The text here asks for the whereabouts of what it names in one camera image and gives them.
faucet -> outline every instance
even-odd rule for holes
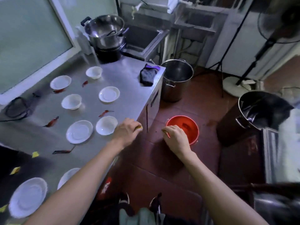
[[[132,19],[134,20],[134,14],[139,11],[140,7],[143,5],[144,3],[141,2],[139,3],[137,6],[132,6],[132,12],[131,12],[131,16],[132,16]]]

stainless steel counter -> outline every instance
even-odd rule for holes
[[[101,136],[96,132],[98,116],[104,110],[113,110],[114,112],[107,115],[116,117],[119,123],[126,117],[137,120],[155,86],[161,82],[160,79],[165,71],[165,68],[161,67],[155,76],[154,85],[144,87],[139,83],[139,73],[146,64],[144,61],[122,57],[117,62],[101,65],[103,73],[98,80],[85,75],[89,67],[95,66],[94,57],[90,55],[86,61],[79,57],[69,68],[56,73],[56,75],[68,75],[72,78],[72,83],[60,94],[54,94],[49,87],[49,82],[56,75],[51,75],[44,82],[39,83],[34,90],[41,97],[30,117],[18,122],[0,123],[0,142],[29,155],[34,151],[40,154],[39,157],[31,159],[40,161],[37,165],[27,169],[21,166],[19,173],[10,176],[5,183],[0,182],[0,190],[8,189],[8,186],[11,189],[0,203],[9,202],[11,194],[26,180],[25,177],[44,178],[48,184],[47,196],[54,193],[60,178],[66,171],[84,166],[111,139],[111,136]],[[86,80],[88,84],[82,87],[82,83]],[[107,86],[117,87],[120,90],[120,97],[112,103],[104,104],[99,100],[98,94]],[[82,106],[78,110],[62,108],[61,101],[69,94],[82,96]],[[53,127],[42,127],[57,116],[59,119]],[[2,120],[7,118],[3,112],[0,117]],[[70,154],[52,155],[55,150],[70,150],[73,147],[66,139],[66,131],[71,124],[79,120],[88,120],[93,124],[94,132],[90,139],[77,145]]]

yellow paper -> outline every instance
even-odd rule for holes
[[[0,208],[0,212],[5,212],[6,208],[8,205],[4,205],[3,207]]]
[[[21,168],[20,166],[18,166],[18,167],[15,167],[15,168],[13,169],[13,171],[11,172],[11,174],[10,174],[10,175],[13,175],[13,174],[15,174],[15,173],[19,172],[20,168]]]
[[[32,153],[32,158],[35,158],[35,157],[38,157],[38,156],[39,156],[39,153],[37,151]]]

shoe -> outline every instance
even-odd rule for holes
[[[161,212],[161,202],[160,202],[161,196],[162,194],[159,193],[157,197],[153,198],[150,203],[149,210],[155,214],[160,214]]]
[[[129,195],[128,193],[120,193],[119,203],[127,203],[129,204]]]

white plate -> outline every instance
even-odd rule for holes
[[[65,109],[76,110],[81,105],[82,98],[78,94],[71,94],[62,100],[62,107]]]
[[[99,93],[99,99],[102,102],[110,103],[115,101],[120,96],[120,91],[116,87],[105,87]]]
[[[54,90],[60,90],[69,86],[71,81],[72,79],[69,76],[58,76],[51,81],[50,87]]]
[[[67,130],[67,140],[72,144],[85,142],[93,132],[93,125],[89,121],[81,120],[73,123]]]
[[[103,136],[110,135],[114,132],[117,125],[118,121],[115,117],[105,116],[97,122],[96,131]]]
[[[32,178],[23,182],[9,201],[11,216],[24,218],[34,213],[43,203],[47,190],[47,183],[42,178]]]
[[[99,78],[101,77],[102,72],[103,72],[103,69],[102,69],[101,67],[99,67],[99,66],[94,66],[94,67],[88,68],[88,70],[85,72],[85,74],[86,74],[88,77],[90,77],[90,78],[96,80],[96,79],[99,79]]]
[[[60,189],[74,174],[76,174],[77,171],[79,171],[80,168],[73,168],[71,170],[68,170],[62,178],[60,179],[57,189]]]

